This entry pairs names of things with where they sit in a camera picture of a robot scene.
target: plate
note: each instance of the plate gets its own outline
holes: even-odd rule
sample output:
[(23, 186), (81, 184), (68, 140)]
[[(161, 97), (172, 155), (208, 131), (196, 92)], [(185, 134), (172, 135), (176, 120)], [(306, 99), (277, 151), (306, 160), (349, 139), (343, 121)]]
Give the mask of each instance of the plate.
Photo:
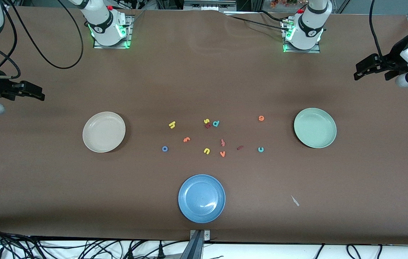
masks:
[(178, 194), (178, 205), (183, 215), (196, 223), (209, 223), (225, 208), (225, 190), (210, 175), (195, 175), (186, 180)]
[(298, 113), (294, 122), (295, 134), (306, 146), (322, 149), (336, 138), (336, 124), (330, 114), (318, 108)]
[(112, 112), (95, 114), (87, 121), (82, 131), (84, 144), (97, 153), (112, 151), (119, 146), (124, 136), (124, 120)]

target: beige plate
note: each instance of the beige plate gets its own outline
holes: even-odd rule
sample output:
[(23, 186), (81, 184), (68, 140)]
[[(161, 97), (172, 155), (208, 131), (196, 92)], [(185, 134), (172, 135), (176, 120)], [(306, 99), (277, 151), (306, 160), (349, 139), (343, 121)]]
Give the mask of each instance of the beige plate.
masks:
[(95, 114), (87, 121), (82, 131), (84, 144), (97, 153), (112, 151), (119, 146), (124, 136), (124, 120), (112, 112)]

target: black cable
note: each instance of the black cable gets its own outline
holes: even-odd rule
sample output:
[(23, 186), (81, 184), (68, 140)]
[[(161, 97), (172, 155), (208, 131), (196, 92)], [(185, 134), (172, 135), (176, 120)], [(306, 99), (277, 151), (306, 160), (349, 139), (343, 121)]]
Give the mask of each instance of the black cable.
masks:
[(370, 5), (370, 13), (368, 15), (368, 22), (370, 24), (370, 31), (372, 32), (373, 40), (375, 41), (376, 50), (378, 51), (378, 56), (380, 56), (380, 59), (383, 62), (383, 64), (390, 67), (391, 69), (395, 69), (392, 65), (388, 64), (383, 54), (381, 53), (380, 43), (378, 43), (378, 38), (376, 37), (375, 29), (373, 28), (372, 16), (373, 16), (373, 6), (374, 5), (375, 5), (375, 0), (372, 0), (372, 3)]
[(92, 257), (91, 257), (91, 259), (94, 259), (97, 255), (99, 255), (99, 254), (102, 254), (102, 253), (108, 253), (108, 254), (110, 254), (110, 256), (111, 256), (111, 258), (114, 258), (114, 256), (113, 256), (113, 254), (110, 252), (110, 251), (107, 251), (107, 247), (108, 246), (111, 246), (111, 245), (113, 245), (113, 244), (115, 244), (115, 243), (117, 243), (117, 242), (120, 242), (119, 240), (117, 240), (117, 241), (114, 241), (113, 243), (110, 243), (110, 244), (108, 244), (108, 245), (106, 245), (106, 246), (104, 246), (104, 247), (102, 247), (102, 246), (100, 246), (100, 251), (98, 251), (96, 254), (94, 254)]
[(383, 245), (379, 244), (378, 246), (380, 247), (380, 250), (378, 251), (378, 255), (376, 256), (376, 259), (380, 259), (381, 252), (383, 252)]
[(38, 51), (38, 53), (41, 55), (41, 57), (47, 62), (49, 63), (51, 66), (58, 68), (58, 69), (70, 69), (72, 67), (74, 67), (75, 65), (77, 65), (79, 63), (79, 61), (82, 58), (82, 54), (84, 53), (84, 41), (82, 40), (82, 34), (81, 34), (81, 30), (79, 29), (78, 23), (76, 23), (76, 20), (74, 19), (73, 15), (71, 15), (71, 13), (69, 12), (69, 10), (66, 8), (66, 6), (60, 1), (57, 0), (57, 2), (60, 3), (60, 5), (65, 9), (65, 11), (68, 13), (68, 15), (71, 17), (71, 19), (73, 20), (74, 24), (76, 25), (76, 28), (78, 30), (79, 33), (79, 39), (81, 40), (81, 54), (79, 55), (78, 60), (72, 64), (71, 66), (66, 66), (66, 67), (61, 67), (61, 66), (57, 66), (55, 64), (53, 64), (51, 61), (49, 61), (49, 59), (46, 58), (46, 56), (44, 56), (44, 54), (42, 53), (41, 49), (39, 49), (38, 45), (36, 45), (35, 41), (33, 40), (33, 37), (31, 37), (30, 33), (28, 32), (28, 29), (26, 28), (25, 24), (23, 23), (22, 18), (20, 17), (20, 14), (17, 11), (17, 8), (15, 8), (15, 6), (11, 3), (10, 0), (3, 0), (5, 2), (7, 2), (7, 4), (9, 4), (13, 9), (15, 14), (17, 15), (18, 20), (20, 21), (20, 23), (23, 26), (23, 29), (25, 30), (25, 32), (28, 35), (28, 38), (30, 38), (31, 43), (33, 43), (33, 46), (35, 47), (35, 49)]
[(362, 258), (360, 258), (360, 254), (359, 254), (359, 252), (357, 251), (357, 248), (356, 248), (354, 245), (351, 245), (351, 244), (346, 246), (346, 252), (348, 253), (349, 257), (351, 257), (352, 259), (356, 259), (354, 256), (352, 256), (352, 255), (350, 254), (350, 252), (349, 252), (349, 248), (350, 248), (350, 247), (352, 247), (352, 248), (354, 249), (354, 251), (356, 252), (358, 258), (359, 258), (359, 259), (362, 259)]
[(22, 72), (20, 72), (20, 68), (18, 67), (18, 65), (15, 64), (15, 62), (14, 62), (10, 57), (8, 57), (6, 54), (4, 54), (4, 52), (0, 51), (0, 54), (1, 54), (1, 56), (3, 56), (5, 59), (7, 59), (7, 60), (15, 67), (15, 69), (17, 70), (17, 75), (16, 75), (16, 76), (13, 76), (13, 77), (10, 77), (10, 79), (19, 78), (19, 77), (22, 75)]
[[(165, 245), (163, 245), (162, 247), (170, 246), (170, 245), (173, 245), (173, 244), (176, 244), (176, 243), (180, 243), (180, 242), (189, 242), (189, 240), (174, 241), (174, 242), (165, 244)], [(159, 250), (159, 248), (154, 249), (153, 251), (147, 253), (146, 255), (141, 256), (141, 257), (138, 257), (138, 258), (136, 258), (136, 259), (140, 259), (140, 258), (141, 258), (141, 259), (147, 259), (147, 258), (148, 258), (148, 255), (150, 255), (150, 254), (152, 254), (152, 253), (154, 253), (154, 252), (156, 252), (156, 251), (158, 251), (158, 250)]]
[[(10, 18), (9, 12), (7, 11), (7, 9), (5, 8), (4, 5), (2, 5), (2, 6), (3, 6), (3, 11), (4, 11), (5, 15), (7, 16), (7, 19), (9, 20), (10, 26), (12, 27), (12, 31), (13, 31), (13, 33), (14, 33), (14, 43), (12, 44), (12, 47), (10, 48), (9, 53), (7, 54), (7, 56), (10, 57), (10, 56), (12, 55), (12, 53), (14, 52), (15, 47), (17, 46), (17, 30), (15, 29), (15, 24), (14, 24), (14, 22), (12, 21), (12, 18)], [(2, 65), (4, 65), (4, 63), (5, 63), (6, 61), (7, 61), (7, 59), (4, 58), (4, 59), (1, 61), (1, 63), (0, 63), (0, 67), (1, 67)]]
[(314, 259), (319, 258), (319, 254), (322, 251), (322, 249), (324, 248), (325, 244), (323, 243), (322, 246), (320, 246), (320, 249), (317, 251), (316, 257), (314, 257)]
[(264, 14), (266, 14), (267, 16), (269, 16), (269, 18), (271, 18), (271, 19), (273, 19), (273, 20), (275, 20), (275, 21), (278, 21), (278, 22), (281, 22), (281, 21), (282, 21), (282, 19), (279, 19), (279, 18), (276, 18), (276, 17), (272, 16), (270, 13), (268, 13), (268, 12), (265, 11), (265, 10), (259, 10), (258, 13), (264, 13)]
[(239, 18), (239, 17), (235, 17), (235, 16), (231, 16), (231, 17), (234, 18), (234, 19), (243, 20), (243, 21), (246, 21), (246, 22), (249, 22), (249, 23), (255, 23), (255, 24), (259, 24), (259, 25), (263, 25), (263, 26), (268, 26), (268, 27), (271, 27), (271, 28), (278, 28), (278, 29), (283, 30), (283, 31), (288, 30), (287, 28), (281, 28), (281, 27), (269, 25), (269, 24), (266, 24), (266, 23), (259, 23), (259, 22), (255, 22), (255, 21), (251, 21), (251, 20), (247, 20), (247, 19)]

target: mint green plate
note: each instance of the mint green plate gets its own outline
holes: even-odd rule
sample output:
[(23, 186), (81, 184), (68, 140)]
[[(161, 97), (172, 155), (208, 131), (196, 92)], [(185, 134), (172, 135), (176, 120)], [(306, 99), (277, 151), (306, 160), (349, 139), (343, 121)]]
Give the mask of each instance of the mint green plate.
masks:
[(336, 137), (336, 124), (332, 116), (318, 108), (307, 108), (299, 112), (294, 129), (301, 142), (315, 149), (329, 146)]

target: small white scrap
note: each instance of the small white scrap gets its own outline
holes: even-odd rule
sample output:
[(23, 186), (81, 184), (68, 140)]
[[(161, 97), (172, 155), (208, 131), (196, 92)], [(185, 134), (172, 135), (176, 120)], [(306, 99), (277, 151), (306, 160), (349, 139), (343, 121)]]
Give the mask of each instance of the small white scrap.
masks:
[(295, 198), (291, 195), (291, 198), (293, 199), (293, 202), (299, 207), (299, 203), (295, 200)]

